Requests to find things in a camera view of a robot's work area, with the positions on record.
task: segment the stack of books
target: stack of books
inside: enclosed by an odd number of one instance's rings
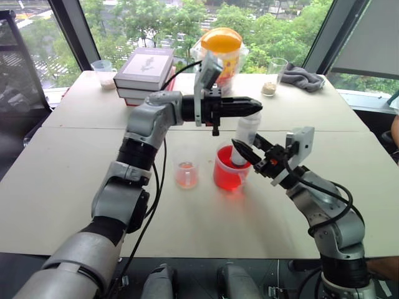
[[[128,106],[141,105],[175,74],[172,63],[173,49],[137,48],[113,78],[119,97]],[[165,90],[173,90],[174,84],[173,79]]]

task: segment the gray cloth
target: gray cloth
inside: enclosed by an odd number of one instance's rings
[[[315,92],[323,87],[324,78],[316,74],[310,74],[302,67],[296,67],[292,63],[288,63],[281,77],[281,82],[293,84],[308,92]]]

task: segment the table surface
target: table surface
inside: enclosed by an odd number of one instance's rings
[[[183,94],[192,94],[194,76],[180,74],[174,89]],[[274,97],[264,98],[261,88],[265,78],[263,74],[239,74],[234,79],[231,93],[234,96],[248,96],[262,103],[260,131],[289,131],[301,126],[314,126],[317,131],[368,131],[328,80],[322,90],[314,93],[282,83]],[[101,89],[95,72],[86,71],[71,86],[43,127],[125,129],[131,109],[118,97],[116,90]],[[236,126],[237,118],[221,119],[220,130],[232,131]],[[211,128],[185,123],[171,130]]]
[[[69,235],[90,222],[90,205],[115,159],[124,130],[41,128],[0,182],[0,252],[49,255]],[[281,187],[249,173],[238,193],[213,182],[214,156],[230,131],[170,131],[165,185],[156,216],[137,256],[204,258],[318,258],[308,225]],[[262,132],[283,143],[285,132]],[[199,183],[176,186],[171,175],[173,149],[202,145]],[[157,156],[161,168],[163,150]],[[399,255],[399,168],[371,132],[315,133],[304,163],[324,178],[350,189],[366,222],[366,255]],[[155,195],[154,179],[146,189]],[[138,232],[128,235],[129,255]]]

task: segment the orange lid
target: orange lid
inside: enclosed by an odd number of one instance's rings
[[[208,31],[201,38],[201,46],[217,53],[228,53],[241,47],[243,38],[234,30],[226,27]]]

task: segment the chair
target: chair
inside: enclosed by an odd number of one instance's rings
[[[13,11],[0,11],[0,180],[51,113]]]

